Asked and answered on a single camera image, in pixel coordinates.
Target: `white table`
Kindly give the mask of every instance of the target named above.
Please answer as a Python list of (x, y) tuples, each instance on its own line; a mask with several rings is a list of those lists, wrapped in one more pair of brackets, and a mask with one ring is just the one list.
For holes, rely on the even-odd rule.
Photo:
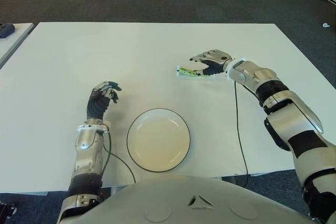
[[(233, 82), (224, 75), (175, 74), (176, 65), (204, 67), (189, 57), (213, 48), (273, 69), (319, 116), (326, 139), (336, 143), (335, 89), (273, 24), (40, 23), (0, 71), (0, 156), (10, 162), (2, 167), (0, 190), (67, 190), (77, 126), (86, 118), (91, 89), (103, 80), (123, 89), (104, 119), (113, 125), (113, 152), (138, 181), (170, 173), (245, 174)], [(238, 87), (238, 103), (250, 173), (292, 169), (291, 154), (267, 133), (258, 101)], [(128, 128), (152, 108), (177, 112), (191, 133), (186, 159), (167, 173), (142, 170), (127, 152)], [(103, 185), (131, 183), (129, 171), (112, 157)]]
[(28, 36), (33, 23), (14, 24), (15, 31), (0, 39), (0, 69)]

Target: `black object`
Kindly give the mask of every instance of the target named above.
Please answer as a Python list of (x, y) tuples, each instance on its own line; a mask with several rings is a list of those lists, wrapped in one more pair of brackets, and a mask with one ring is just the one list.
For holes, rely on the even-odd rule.
[(303, 131), (288, 140), (290, 146), (292, 146), (296, 158), (298, 158), (302, 153), (309, 151), (314, 148), (327, 147), (327, 145), (316, 135), (316, 133), (311, 131)]
[(72, 178), (68, 189), (68, 197), (78, 194), (100, 195), (101, 176), (96, 173), (78, 174)]
[(0, 39), (6, 38), (15, 31), (15, 26), (12, 23), (0, 23)]
[(10, 219), (16, 212), (14, 205), (7, 205), (0, 201), (0, 224), (4, 224), (7, 219)]
[(310, 216), (319, 218), (323, 224), (336, 211), (336, 195), (329, 191), (319, 193), (312, 180), (306, 184), (302, 195)]
[(282, 109), (283, 107), (286, 107), (287, 105), (293, 103), (292, 100), (290, 99), (285, 99), (285, 100), (282, 100), (281, 102), (278, 102), (277, 104), (275, 104), (274, 106), (272, 106), (271, 108), (268, 108), (267, 106), (264, 106), (264, 111), (266, 114), (270, 114), (270, 113), (273, 113), (277, 110), (280, 110)]
[(278, 133), (273, 129), (272, 125), (269, 123), (267, 118), (264, 120), (264, 125), (265, 125), (268, 133), (273, 138), (276, 145), (278, 145), (283, 150), (290, 151), (289, 147), (284, 143), (284, 141), (280, 138)]
[(267, 98), (280, 91), (289, 90), (281, 81), (267, 81), (260, 85), (256, 91), (256, 95), (259, 99), (259, 104), (262, 107)]

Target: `black arm joint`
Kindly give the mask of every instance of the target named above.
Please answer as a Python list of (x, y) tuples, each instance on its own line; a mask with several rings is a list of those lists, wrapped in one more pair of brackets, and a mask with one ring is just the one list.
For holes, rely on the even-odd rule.
[(264, 111), (267, 115), (273, 113), (273, 112), (276, 112), (280, 109), (282, 109), (283, 107), (286, 107), (287, 105), (293, 103), (292, 100), (290, 99), (285, 99), (281, 102), (278, 102), (277, 104), (275, 104), (274, 106), (272, 106), (271, 108), (268, 108), (267, 106), (264, 106)]
[(313, 130), (300, 132), (299, 134), (291, 137), (288, 140), (288, 143), (292, 146), (296, 158), (311, 149), (327, 147), (327, 145)]
[(310, 216), (319, 218), (323, 224), (336, 211), (336, 195), (329, 191), (320, 193), (312, 181), (306, 184), (302, 196), (310, 209)]
[(96, 173), (78, 174), (72, 178), (68, 189), (68, 197), (78, 194), (100, 195), (101, 176)]
[(259, 99), (260, 106), (263, 106), (267, 98), (283, 90), (289, 89), (279, 80), (267, 81), (260, 85), (256, 90), (256, 96)]

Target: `robotic hand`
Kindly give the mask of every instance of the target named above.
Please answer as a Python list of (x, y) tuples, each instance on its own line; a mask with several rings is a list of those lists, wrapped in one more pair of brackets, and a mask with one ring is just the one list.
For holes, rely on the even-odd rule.
[(231, 61), (232, 58), (227, 53), (215, 49), (194, 56), (190, 59), (190, 61), (192, 60), (208, 65), (206, 69), (196, 70), (198, 75), (210, 76), (216, 73), (223, 73), (227, 66), (225, 63)]
[(336, 223), (336, 146), (322, 137), (318, 117), (270, 69), (244, 59), (234, 60), (219, 50), (190, 60), (208, 65), (204, 70), (196, 70), (199, 74), (225, 72), (258, 98), (268, 115), (264, 121), (266, 129), (280, 148), (293, 154), (310, 216), (322, 223)]
[(108, 128), (103, 124), (103, 115), (110, 100), (117, 103), (116, 91), (121, 91), (117, 83), (105, 81), (91, 92), (87, 105), (87, 121), (78, 127), (75, 167), (68, 189), (68, 197), (63, 201), (57, 223), (71, 223), (100, 202), (102, 186), (103, 133)]

